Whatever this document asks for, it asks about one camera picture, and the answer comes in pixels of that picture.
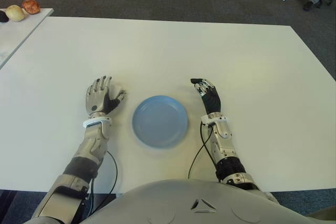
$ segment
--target black shoe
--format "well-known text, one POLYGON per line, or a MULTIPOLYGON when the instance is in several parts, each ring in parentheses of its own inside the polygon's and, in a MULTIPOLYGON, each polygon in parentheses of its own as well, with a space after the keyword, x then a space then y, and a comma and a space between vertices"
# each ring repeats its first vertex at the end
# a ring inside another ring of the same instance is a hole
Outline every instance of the black shoe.
POLYGON ((314 5, 314 3, 313 3, 312 1, 308 1, 308 2, 306 2, 306 4, 303 6, 303 9, 306 10, 306 11, 309 11, 313 5, 314 5))

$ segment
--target apple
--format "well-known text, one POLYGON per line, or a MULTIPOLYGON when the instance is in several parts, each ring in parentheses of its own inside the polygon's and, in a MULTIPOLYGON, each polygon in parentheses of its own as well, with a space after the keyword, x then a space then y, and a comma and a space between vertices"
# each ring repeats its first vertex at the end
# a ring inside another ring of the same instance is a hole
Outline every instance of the apple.
POLYGON ((36 0, 24 0, 22 2, 22 8, 29 14, 36 14, 40 12, 40 5, 36 0))

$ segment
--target robot forearm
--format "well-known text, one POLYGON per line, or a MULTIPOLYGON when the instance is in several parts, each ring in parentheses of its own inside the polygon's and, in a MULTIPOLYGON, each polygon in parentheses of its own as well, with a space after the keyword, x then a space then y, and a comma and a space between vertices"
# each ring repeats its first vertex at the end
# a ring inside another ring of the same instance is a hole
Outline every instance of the robot forearm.
POLYGON ((205 125, 213 127, 210 138, 211 154, 216 163, 218 181, 241 189, 258 189, 252 177, 246 173, 244 166, 232 144, 232 132, 226 118, 219 112, 210 113, 202 117, 205 125))
POLYGON ((110 123, 108 117, 85 121, 83 142, 35 210, 33 218, 44 216, 64 224, 72 222, 107 151, 110 123))

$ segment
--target floor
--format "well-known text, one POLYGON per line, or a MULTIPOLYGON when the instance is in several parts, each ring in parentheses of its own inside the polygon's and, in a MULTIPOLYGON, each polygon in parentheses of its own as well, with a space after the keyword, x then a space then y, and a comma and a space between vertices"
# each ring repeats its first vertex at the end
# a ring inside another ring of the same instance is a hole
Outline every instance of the floor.
MULTIPOLYGON (((19 5, 22 1, 0 0, 0 7, 19 5)), ((308 0, 38 1, 41 7, 54 8, 53 16, 289 25, 330 75, 334 79, 336 77, 335 3, 331 6, 324 4, 320 9, 314 8, 310 12, 304 12, 302 6, 308 0)), ((19 224, 28 220, 43 195, 43 193, 17 192, 2 224, 19 224)), ((282 205, 304 215, 336 205, 335 189, 275 193, 275 196, 282 205)))

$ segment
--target plate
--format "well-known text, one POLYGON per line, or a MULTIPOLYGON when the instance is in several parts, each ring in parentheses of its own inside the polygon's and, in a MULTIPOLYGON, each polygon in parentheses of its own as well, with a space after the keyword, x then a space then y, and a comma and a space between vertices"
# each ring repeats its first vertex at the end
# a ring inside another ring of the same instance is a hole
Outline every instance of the plate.
POLYGON ((156 95, 136 108, 132 125, 136 136, 144 144, 166 148, 182 140, 188 118, 182 104, 174 98, 156 95))

